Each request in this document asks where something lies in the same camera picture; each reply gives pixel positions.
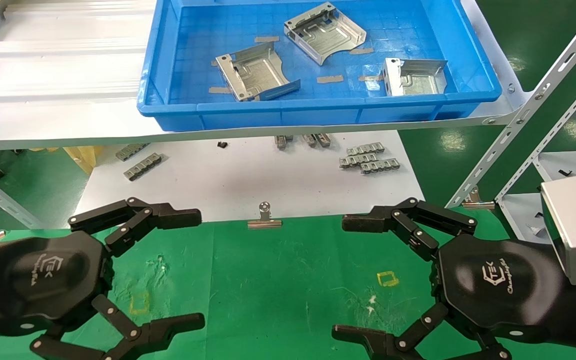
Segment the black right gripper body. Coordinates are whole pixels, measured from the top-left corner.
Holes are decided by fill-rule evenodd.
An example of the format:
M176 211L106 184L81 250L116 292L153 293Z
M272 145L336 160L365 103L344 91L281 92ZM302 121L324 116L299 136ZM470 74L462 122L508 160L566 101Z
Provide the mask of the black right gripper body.
M552 246L514 239L458 235L439 248L436 270L448 323L468 338L547 342L550 313L569 284Z

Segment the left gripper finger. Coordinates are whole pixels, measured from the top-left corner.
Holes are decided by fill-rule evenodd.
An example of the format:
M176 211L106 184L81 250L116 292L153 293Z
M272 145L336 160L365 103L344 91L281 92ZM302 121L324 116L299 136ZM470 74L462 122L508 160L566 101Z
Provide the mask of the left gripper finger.
M144 354L167 350L175 335L201 330L206 325L202 313L190 313L137 326L105 295L94 297L91 306L122 335L110 350L62 342L66 331L55 325L30 344L30 351L44 360L137 360Z
M201 223L199 209L177 210L169 203L146 203L135 197L73 215L68 220L71 231L89 235L117 227L104 239L105 248L114 257L122 256L152 230L190 228Z

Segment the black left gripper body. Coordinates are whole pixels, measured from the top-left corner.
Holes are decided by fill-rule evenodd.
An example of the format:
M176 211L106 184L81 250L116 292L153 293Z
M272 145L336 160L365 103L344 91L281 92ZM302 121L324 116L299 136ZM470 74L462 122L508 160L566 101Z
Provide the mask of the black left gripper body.
M97 314L114 275L107 246L83 231L0 242L0 337L52 326L78 330Z

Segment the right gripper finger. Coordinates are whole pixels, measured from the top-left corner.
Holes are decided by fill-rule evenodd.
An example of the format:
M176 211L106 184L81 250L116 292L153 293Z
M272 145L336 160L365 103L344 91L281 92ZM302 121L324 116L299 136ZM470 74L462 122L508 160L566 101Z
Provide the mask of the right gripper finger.
M331 335L335 340L363 346L371 360L422 360L416 347L450 314L443 303L435 303L413 322L402 335L395 336L382 330L360 326L334 325ZM480 351L453 357L453 360L510 360L512 354L491 334L476 334Z
M375 205L368 214L346 214L342 217L344 231L357 233L390 231L426 262L437 259L440 245L421 226L459 236L473 235L477 224L474 218L414 197L393 206Z

